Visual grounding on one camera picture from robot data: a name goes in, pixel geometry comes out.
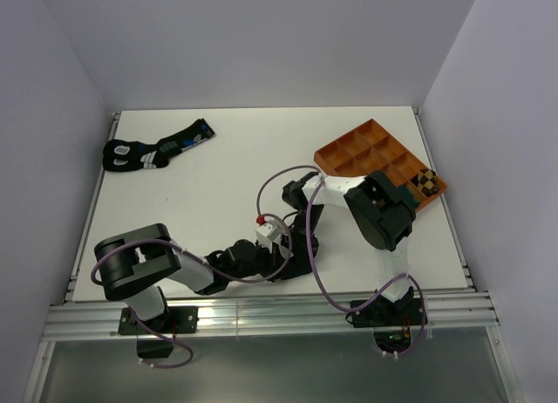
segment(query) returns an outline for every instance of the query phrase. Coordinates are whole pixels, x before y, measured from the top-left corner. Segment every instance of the black sock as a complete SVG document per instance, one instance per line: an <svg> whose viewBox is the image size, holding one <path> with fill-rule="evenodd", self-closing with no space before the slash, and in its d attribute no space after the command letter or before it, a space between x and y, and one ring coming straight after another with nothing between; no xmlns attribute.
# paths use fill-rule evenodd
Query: black sock
<svg viewBox="0 0 558 403"><path fill-rule="evenodd" d="M214 135L215 131L211 129L203 118L200 118L188 128L160 139L156 146L168 159L172 159L174 156L178 156L180 153L210 139Z"/></svg>
<svg viewBox="0 0 558 403"><path fill-rule="evenodd" d="M170 159L215 135L204 119L156 144L139 141L109 140L103 148L103 168L112 172L131 172L168 166Z"/></svg>
<svg viewBox="0 0 558 403"><path fill-rule="evenodd" d="M142 161L123 161L122 159L114 159L110 156L103 156L103 169L109 172L132 172L140 169L158 169L168 166L168 159L162 158L159 166L154 163Z"/></svg>
<svg viewBox="0 0 558 403"><path fill-rule="evenodd" d="M156 145L139 141L109 140L103 148L103 155L121 161L153 164L155 167L168 165L168 158L157 151Z"/></svg>

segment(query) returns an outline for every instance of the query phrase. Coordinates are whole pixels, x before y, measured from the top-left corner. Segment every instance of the purple cable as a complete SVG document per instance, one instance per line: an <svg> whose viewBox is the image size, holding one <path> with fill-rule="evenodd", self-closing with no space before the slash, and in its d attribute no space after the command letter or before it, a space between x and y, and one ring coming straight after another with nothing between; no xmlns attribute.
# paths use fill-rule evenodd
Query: purple cable
<svg viewBox="0 0 558 403"><path fill-rule="evenodd" d="M308 250L308 258L310 260L310 267L312 268L312 273L314 274L314 278L316 279L317 286L320 288L320 291L322 292L325 299L328 300L328 302L333 307L335 307L336 309L338 309L339 311L342 311L344 313L355 313L357 311L361 311L361 310L365 309L370 304L372 304L376 299L378 299L378 297L380 297L382 292L387 290L393 283L395 283L399 279L408 277L411 280L411 282L414 283L415 286L417 287L417 291L419 293L418 295L420 296L420 303L421 303L421 306L422 306L422 323L420 325L420 331L418 333L417 339L413 340L411 345L405 351L403 351L399 354L399 355L404 355L404 354L408 353L412 348L414 348L415 344L417 344L418 341L422 338L424 330L425 330L426 308L425 308L425 297L423 295L423 291L420 288L419 284L417 283L417 280L415 278L413 278L411 275L409 275L409 274L399 274L399 275L393 277L391 280L389 280L372 297L370 297L364 303L360 304L358 307L355 307L355 308L343 307L341 304L337 303L333 299L333 297L330 295L330 293L323 286L322 280L320 279L320 276L317 272L316 261L314 260L314 255L312 254L312 239L311 239L311 235L310 235L310 215L311 215L312 205L314 203L314 200L316 199L316 196L317 196L318 192L320 191L320 189L323 188L324 184L325 184L325 181L323 180L323 178L320 178L320 183L318 183L316 189L314 190L314 192L312 193L312 195L308 199L308 207L306 208L306 249Z"/></svg>
<svg viewBox="0 0 558 403"><path fill-rule="evenodd" d="M289 246L287 248L289 250L289 253L288 253L287 257L285 258L285 260L283 261L282 265L275 272L273 272L270 275L267 275L266 277L262 277L262 278L258 278L258 279L242 279L242 278L232 277L229 274L226 274L225 272L223 272L221 270L218 270L217 268L214 268L209 263L204 262L202 259L200 259L196 255L191 254L190 252L183 249L178 244L174 244L174 243L171 243L171 242L167 242L166 240L160 240L160 239L144 239L144 240L138 240L136 242L130 242L130 243L127 243L127 244L123 244L122 246L118 246L118 248L116 248L114 250L111 250L109 253L107 253L106 255L101 257L99 259L99 261L97 263L95 263L95 266L93 266L93 269L92 269L92 272L91 272L91 280L96 285L103 285L103 283L101 283L97 279L97 271L111 257L117 255L118 253L123 252L123 251L128 250L128 249L136 249L139 246L143 246L143 245L146 245L146 244L159 244L161 246L167 246L168 248L174 249L174 250L178 251L179 253L181 253L182 255L188 256L190 259L193 259L194 261L196 261L200 265L207 266L214 273L220 275L221 277L227 278L229 281L235 281L235 282L238 282L238 283L262 283L264 281L268 281L269 279L272 279L272 278L276 277L277 275L279 275L279 273L282 270L285 269L285 266L287 266L287 263L289 263L289 257L290 257L290 254L292 252L292 249L293 249L293 239L290 235L289 228L287 227L287 225L283 222L283 220L279 216L277 216L275 214L270 214L270 213L265 213L265 214L262 214L262 215L264 217L274 218L279 223L279 225L281 225L283 231L287 235L287 239L288 239L288 242L289 242Z"/></svg>
<svg viewBox="0 0 558 403"><path fill-rule="evenodd" d="M190 361L192 361L192 359L194 358L194 351L192 350L192 348L190 346L186 345L183 342L180 342L179 340L167 338L166 336L163 336L160 333L148 328L146 326L146 324L143 323L143 321L141 321L141 319L138 317L136 312L132 308L130 310L132 310L133 317L136 319L136 322L138 323L138 326L140 328L142 328L144 331L146 331L147 333L151 333L152 335L156 336L157 338L162 339L165 342L168 342L169 344L171 344L173 346L179 346L180 348L182 348L183 350L185 350L186 352L188 352L190 354L190 356L188 358L186 358L182 362L179 362L178 364L155 364L154 362L148 361L146 359L142 359L141 360L142 363L144 363L146 365L149 365L149 366L152 366L153 368L160 368L162 370L169 370L169 369L172 369L172 368L180 368L181 366L187 365L187 364L190 363Z"/></svg>

